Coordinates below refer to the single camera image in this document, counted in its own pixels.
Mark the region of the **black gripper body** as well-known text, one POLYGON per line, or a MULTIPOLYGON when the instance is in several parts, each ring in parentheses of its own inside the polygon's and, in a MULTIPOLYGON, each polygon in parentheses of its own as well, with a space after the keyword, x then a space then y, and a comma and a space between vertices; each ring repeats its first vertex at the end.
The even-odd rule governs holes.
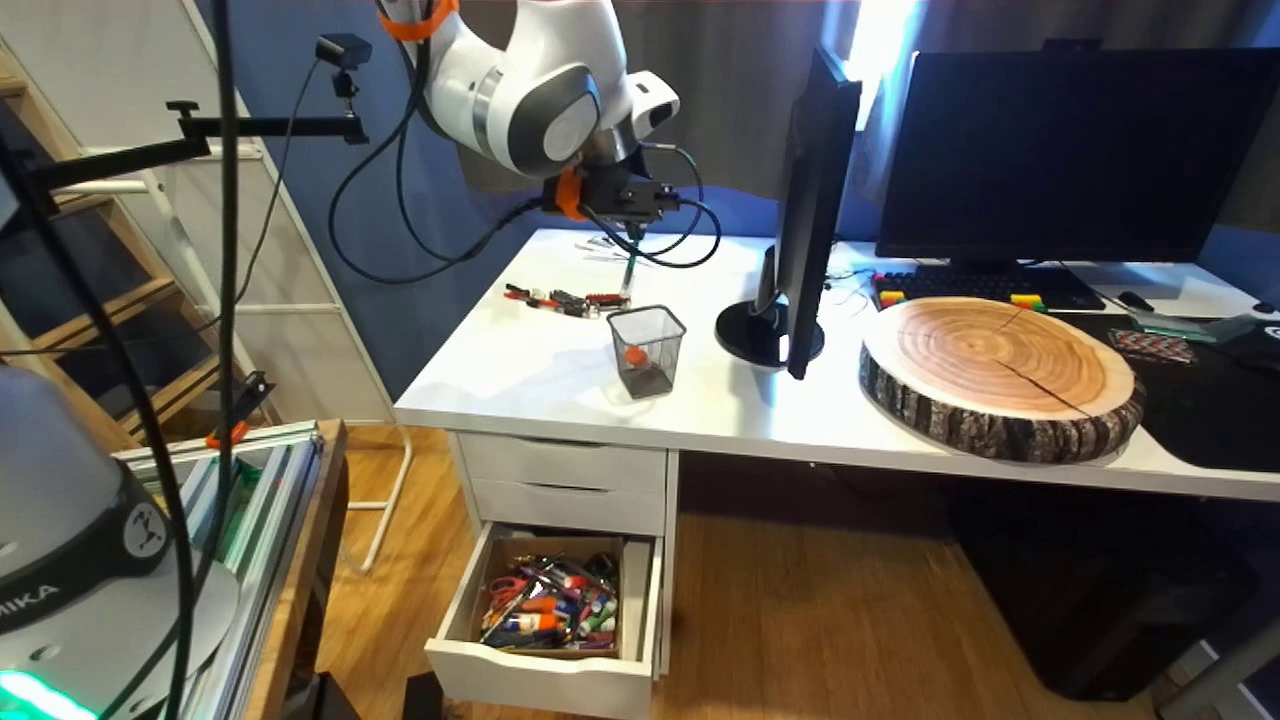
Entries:
POLYGON ((653 224, 665 211, 675 211, 675 194, 648 171, 613 165, 579 175, 579 211, 621 224, 653 224))

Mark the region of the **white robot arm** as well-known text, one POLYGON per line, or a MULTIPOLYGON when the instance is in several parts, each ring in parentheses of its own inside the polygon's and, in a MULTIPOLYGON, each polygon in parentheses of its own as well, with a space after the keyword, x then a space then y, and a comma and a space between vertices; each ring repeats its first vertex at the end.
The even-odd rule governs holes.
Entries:
POLYGON ((613 0, 518 0, 504 47, 470 28, 459 0, 377 4, 381 28, 414 50, 438 133, 542 179, 549 211, 653 224, 675 209, 646 168, 646 139, 682 94, 628 62, 613 0))

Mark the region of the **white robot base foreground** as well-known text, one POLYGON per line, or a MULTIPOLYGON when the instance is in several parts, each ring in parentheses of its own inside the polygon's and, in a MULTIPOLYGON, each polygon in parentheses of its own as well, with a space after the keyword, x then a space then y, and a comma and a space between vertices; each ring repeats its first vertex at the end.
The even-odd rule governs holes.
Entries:
POLYGON ((60 392, 0 371, 0 673, 51 692, 55 715, 146 720, 171 688, 152 660, 182 611, 162 505, 67 412, 60 392))

